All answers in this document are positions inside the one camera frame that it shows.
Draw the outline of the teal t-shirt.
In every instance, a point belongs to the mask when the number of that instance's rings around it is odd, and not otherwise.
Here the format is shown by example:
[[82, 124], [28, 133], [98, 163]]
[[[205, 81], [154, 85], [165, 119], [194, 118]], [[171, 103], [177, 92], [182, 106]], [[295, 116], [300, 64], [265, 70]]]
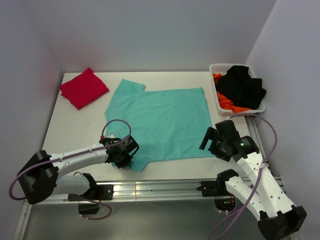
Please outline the teal t-shirt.
[[128, 133], [139, 145], [129, 165], [142, 172], [152, 162], [205, 158], [200, 150], [212, 121], [201, 87], [146, 91], [140, 83], [123, 79], [105, 111], [106, 135]]

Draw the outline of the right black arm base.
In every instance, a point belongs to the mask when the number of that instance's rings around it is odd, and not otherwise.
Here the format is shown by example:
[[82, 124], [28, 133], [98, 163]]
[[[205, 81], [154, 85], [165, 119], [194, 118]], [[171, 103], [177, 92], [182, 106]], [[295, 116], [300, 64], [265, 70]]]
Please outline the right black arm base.
[[212, 197], [215, 207], [220, 211], [229, 212], [236, 207], [235, 196], [227, 192], [218, 180], [201, 181], [196, 190], [200, 191], [204, 198]]

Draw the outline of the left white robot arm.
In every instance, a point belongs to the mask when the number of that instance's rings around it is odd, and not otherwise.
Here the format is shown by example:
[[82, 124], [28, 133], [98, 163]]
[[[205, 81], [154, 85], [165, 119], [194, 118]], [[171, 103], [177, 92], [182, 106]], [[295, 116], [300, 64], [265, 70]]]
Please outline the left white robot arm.
[[69, 194], [75, 200], [93, 200], [99, 187], [89, 173], [71, 175], [91, 165], [114, 164], [123, 169], [132, 163], [139, 150], [132, 136], [124, 139], [103, 137], [99, 142], [80, 150], [48, 154], [36, 152], [17, 174], [24, 199], [31, 205], [41, 203], [52, 195]]

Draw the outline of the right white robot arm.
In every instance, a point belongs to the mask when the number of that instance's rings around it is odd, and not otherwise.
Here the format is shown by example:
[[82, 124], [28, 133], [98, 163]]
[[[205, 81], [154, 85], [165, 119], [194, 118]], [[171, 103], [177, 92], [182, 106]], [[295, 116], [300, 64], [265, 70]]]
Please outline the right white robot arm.
[[232, 120], [208, 127], [200, 144], [218, 159], [234, 160], [245, 172], [249, 187], [233, 170], [219, 174], [215, 180], [202, 181], [197, 188], [203, 197], [234, 196], [257, 219], [260, 233], [266, 240], [281, 240], [300, 230], [307, 212], [296, 206], [282, 190], [250, 136], [241, 137]]

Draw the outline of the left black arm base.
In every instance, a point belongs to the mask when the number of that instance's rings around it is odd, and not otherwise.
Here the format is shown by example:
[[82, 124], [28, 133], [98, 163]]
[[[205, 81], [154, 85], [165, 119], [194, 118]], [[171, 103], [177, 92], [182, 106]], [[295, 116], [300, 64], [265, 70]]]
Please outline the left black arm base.
[[78, 213], [82, 217], [94, 219], [102, 206], [107, 204], [103, 201], [113, 199], [114, 185], [113, 184], [98, 184], [94, 189], [88, 190], [83, 195], [69, 194], [67, 200], [69, 202], [78, 202]]

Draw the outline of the orange t-shirt in basket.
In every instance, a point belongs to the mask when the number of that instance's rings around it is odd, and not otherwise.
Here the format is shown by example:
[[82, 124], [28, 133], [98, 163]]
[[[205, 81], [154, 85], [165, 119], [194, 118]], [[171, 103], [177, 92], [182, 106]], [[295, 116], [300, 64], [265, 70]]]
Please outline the orange t-shirt in basket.
[[219, 106], [224, 110], [231, 110], [233, 113], [240, 113], [240, 112], [252, 110], [251, 108], [236, 106], [230, 99], [225, 97], [219, 91], [216, 91], [216, 93], [217, 93]]

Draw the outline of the black t-shirt in basket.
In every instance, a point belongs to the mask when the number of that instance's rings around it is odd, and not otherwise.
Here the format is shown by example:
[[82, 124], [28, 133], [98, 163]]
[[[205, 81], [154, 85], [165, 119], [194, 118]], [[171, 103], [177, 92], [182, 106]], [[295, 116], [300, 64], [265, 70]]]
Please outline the black t-shirt in basket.
[[261, 78], [249, 75], [249, 68], [233, 65], [215, 84], [216, 90], [237, 107], [256, 110], [267, 91]]

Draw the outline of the white plastic basket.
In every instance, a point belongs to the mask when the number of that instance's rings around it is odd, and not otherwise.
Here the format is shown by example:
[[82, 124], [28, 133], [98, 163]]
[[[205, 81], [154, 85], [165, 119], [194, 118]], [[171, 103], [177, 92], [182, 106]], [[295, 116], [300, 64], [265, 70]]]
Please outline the white plastic basket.
[[[234, 113], [231, 109], [224, 109], [221, 107], [219, 99], [218, 99], [218, 94], [217, 94], [217, 89], [216, 89], [216, 84], [214, 80], [214, 75], [215, 74], [221, 74], [222, 76], [227, 74], [227, 71], [232, 67], [232, 66], [245, 66], [248, 67], [248, 74], [250, 75], [251, 78], [256, 78], [256, 74], [254, 69], [246, 64], [240, 64], [240, 63], [213, 63], [209, 66], [209, 73], [211, 77], [211, 83], [212, 83], [212, 89], [213, 89], [213, 95], [215, 99], [215, 104], [217, 108], [217, 112], [220, 116], [232, 116], [236, 115], [237, 113]], [[260, 114], [263, 113], [266, 110], [266, 104], [265, 100], [262, 99], [259, 107], [257, 109], [251, 109], [251, 110], [246, 110], [239, 112], [240, 114], [245, 114], [245, 115], [253, 115], [253, 114]]]

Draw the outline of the folded red t-shirt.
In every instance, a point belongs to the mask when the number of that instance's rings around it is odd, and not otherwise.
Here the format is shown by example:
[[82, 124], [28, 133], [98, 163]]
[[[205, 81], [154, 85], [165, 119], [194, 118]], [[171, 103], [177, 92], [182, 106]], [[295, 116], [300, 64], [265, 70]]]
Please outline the folded red t-shirt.
[[110, 91], [91, 68], [87, 68], [80, 75], [63, 83], [59, 89], [61, 95], [77, 110], [81, 110]]

